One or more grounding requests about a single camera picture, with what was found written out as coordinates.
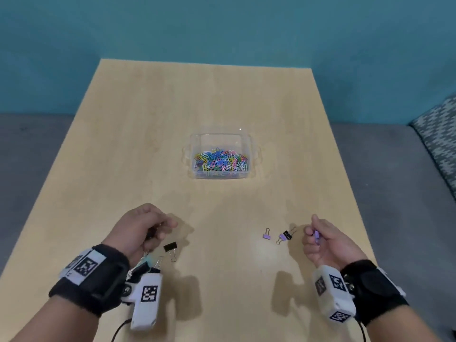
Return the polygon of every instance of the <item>person's left arm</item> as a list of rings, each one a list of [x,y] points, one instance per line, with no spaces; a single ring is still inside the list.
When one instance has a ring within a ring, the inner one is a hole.
[[[157,225],[155,236],[145,241],[149,228]],[[177,222],[157,207],[144,204],[125,213],[102,243],[122,252],[132,268],[176,226]],[[11,342],[91,342],[98,321],[95,314],[54,295]]]

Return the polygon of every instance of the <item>teal wall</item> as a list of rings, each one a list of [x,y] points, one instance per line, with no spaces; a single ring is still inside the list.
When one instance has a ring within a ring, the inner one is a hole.
[[[310,67],[332,121],[405,124],[456,91],[456,0],[0,6],[0,111],[74,113],[99,57]]]

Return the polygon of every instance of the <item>person's right arm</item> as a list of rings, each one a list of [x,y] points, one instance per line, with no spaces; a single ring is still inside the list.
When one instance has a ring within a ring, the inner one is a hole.
[[[320,234],[317,244],[314,231]],[[312,216],[310,225],[305,226],[302,239],[304,253],[319,267],[329,265],[341,271],[358,260],[368,259],[353,240],[332,223]],[[373,319],[367,324],[372,342],[438,342],[440,341],[421,318],[406,305],[398,306]]]

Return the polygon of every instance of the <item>person's left hand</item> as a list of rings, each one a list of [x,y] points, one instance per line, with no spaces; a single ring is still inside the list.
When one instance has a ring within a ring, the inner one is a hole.
[[[150,227],[157,226],[155,236],[145,241]],[[126,212],[102,242],[125,254],[134,267],[145,252],[151,252],[177,227],[177,221],[158,207],[146,203]]]

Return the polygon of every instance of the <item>gray floor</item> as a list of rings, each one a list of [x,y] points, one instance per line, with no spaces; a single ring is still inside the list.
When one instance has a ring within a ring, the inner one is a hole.
[[[0,114],[0,272],[72,117]],[[379,264],[444,341],[456,324],[456,202],[412,128],[333,124]]]

